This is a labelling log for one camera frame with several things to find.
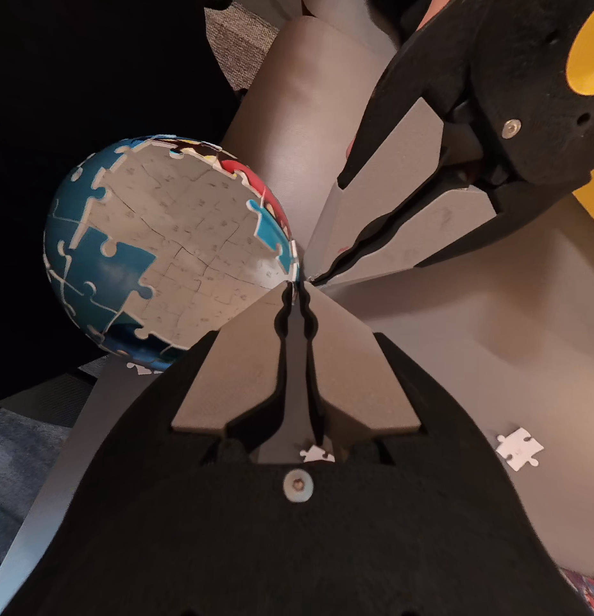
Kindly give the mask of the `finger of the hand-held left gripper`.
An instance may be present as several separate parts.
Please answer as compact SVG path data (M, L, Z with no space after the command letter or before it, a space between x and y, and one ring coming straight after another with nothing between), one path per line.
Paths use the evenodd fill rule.
M348 186L332 186L304 255L308 281L329 275L432 176L443 130L443 120L418 98Z
M403 222L382 247L359 257L347 270L323 275L322 263L314 264L314 273L319 273L314 284L341 287L412 269L495 216L482 190L446 191Z

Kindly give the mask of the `person's black top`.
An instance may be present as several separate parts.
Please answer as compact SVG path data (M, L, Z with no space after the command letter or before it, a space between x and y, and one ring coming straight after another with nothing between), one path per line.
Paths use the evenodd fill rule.
M128 137L223 140L240 98L206 3L0 1L0 401L100 356L42 259L66 174Z

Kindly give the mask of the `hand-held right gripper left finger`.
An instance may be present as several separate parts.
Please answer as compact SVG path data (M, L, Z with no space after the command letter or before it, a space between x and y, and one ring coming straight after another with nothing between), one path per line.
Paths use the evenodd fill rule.
M221 327L172 420L175 431L234 439L246 451L278 431L293 291L282 282Z

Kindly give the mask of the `blue monster puzzle ball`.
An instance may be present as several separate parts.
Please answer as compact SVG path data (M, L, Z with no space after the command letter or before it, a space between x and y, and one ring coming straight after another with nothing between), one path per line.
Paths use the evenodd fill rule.
M113 143L64 177L43 261L87 337L160 372L300 271L285 212L252 169L166 134Z

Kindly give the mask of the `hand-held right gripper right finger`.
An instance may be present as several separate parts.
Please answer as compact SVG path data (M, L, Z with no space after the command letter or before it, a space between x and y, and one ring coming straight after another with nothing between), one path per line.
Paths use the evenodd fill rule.
M299 298L316 443L326 437L333 447L352 447L418 431L421 421L372 330L307 281Z

